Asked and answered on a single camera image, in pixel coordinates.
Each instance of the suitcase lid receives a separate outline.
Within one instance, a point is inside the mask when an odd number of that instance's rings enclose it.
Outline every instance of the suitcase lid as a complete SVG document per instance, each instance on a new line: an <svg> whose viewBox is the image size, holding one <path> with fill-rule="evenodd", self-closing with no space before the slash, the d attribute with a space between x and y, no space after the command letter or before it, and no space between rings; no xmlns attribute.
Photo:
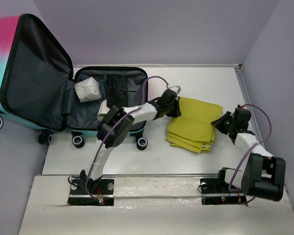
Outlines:
<svg viewBox="0 0 294 235"><path fill-rule="evenodd" d="M20 16L0 88L3 108L53 131L65 129L63 103L71 58L36 16Z"/></svg>

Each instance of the yellow garment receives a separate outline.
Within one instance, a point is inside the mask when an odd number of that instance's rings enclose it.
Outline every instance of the yellow garment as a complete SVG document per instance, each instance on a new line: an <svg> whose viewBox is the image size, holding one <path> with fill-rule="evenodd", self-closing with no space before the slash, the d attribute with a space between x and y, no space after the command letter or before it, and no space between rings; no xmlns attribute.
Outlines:
<svg viewBox="0 0 294 235"><path fill-rule="evenodd" d="M215 140L211 122L220 118L222 106L181 97L180 109L181 116L172 119L168 126L166 140L172 146L196 153L209 151Z"/></svg>

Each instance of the gray wall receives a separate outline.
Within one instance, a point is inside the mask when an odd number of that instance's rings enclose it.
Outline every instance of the gray wall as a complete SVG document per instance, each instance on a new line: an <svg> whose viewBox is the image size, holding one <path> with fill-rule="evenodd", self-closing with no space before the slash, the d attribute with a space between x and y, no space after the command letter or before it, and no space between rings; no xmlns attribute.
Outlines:
<svg viewBox="0 0 294 235"><path fill-rule="evenodd" d="M294 209L294 0L279 1L242 71L251 102L271 117L273 133L266 147L286 160ZM260 114L257 119L265 136L267 121Z"/></svg>
<svg viewBox="0 0 294 235"><path fill-rule="evenodd" d="M243 63L278 0L34 0L75 65Z"/></svg>
<svg viewBox="0 0 294 235"><path fill-rule="evenodd" d="M32 0L0 0L0 18L40 13ZM34 175L41 172L47 148L38 132L5 121L0 130L0 235L19 233Z"/></svg>

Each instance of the robotic arm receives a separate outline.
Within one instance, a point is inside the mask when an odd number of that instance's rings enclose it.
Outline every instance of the robotic arm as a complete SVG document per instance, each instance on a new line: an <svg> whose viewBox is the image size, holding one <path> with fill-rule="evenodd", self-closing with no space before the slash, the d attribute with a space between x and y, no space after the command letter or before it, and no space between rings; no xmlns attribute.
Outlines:
<svg viewBox="0 0 294 235"><path fill-rule="evenodd" d="M241 188L244 195L280 201L284 190L286 163L284 159L274 157L266 151L256 140L255 134L247 130L250 118L250 111L238 106L233 114L227 112L211 123L221 133L228 134L233 144L246 153L246 157L249 156L244 172L223 167L219 171L219 179L222 183L231 183L234 187Z"/></svg>
<svg viewBox="0 0 294 235"><path fill-rule="evenodd" d="M123 143L133 124L141 121L155 120L164 115L169 117L178 117L181 115L178 97L180 91L180 86L173 86L169 87L161 97L141 106L131 108L111 107L98 126L98 140L95 151L100 150L95 159L91 159L88 166L80 173L80 180L84 185L87 182L89 191L94 191L98 188L103 168L109 155L115 147ZM105 102L102 102L100 110L104 109L106 110L107 107L105 106Z"/></svg>

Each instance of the open suitcase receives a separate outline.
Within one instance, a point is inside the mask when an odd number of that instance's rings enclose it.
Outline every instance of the open suitcase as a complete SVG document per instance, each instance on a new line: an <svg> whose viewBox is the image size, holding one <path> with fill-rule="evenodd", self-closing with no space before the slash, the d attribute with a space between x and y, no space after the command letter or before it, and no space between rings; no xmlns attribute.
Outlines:
<svg viewBox="0 0 294 235"><path fill-rule="evenodd" d="M80 103L74 85L90 77L99 82L101 99ZM39 143L51 144L53 131L69 128L74 146L82 147L83 135L96 135L101 102L140 105L145 79L147 73L134 67L86 67L73 76L69 55L36 16L0 20L0 129L4 117L41 129ZM148 84L145 89L148 100ZM130 130L137 145L145 123Z"/></svg>

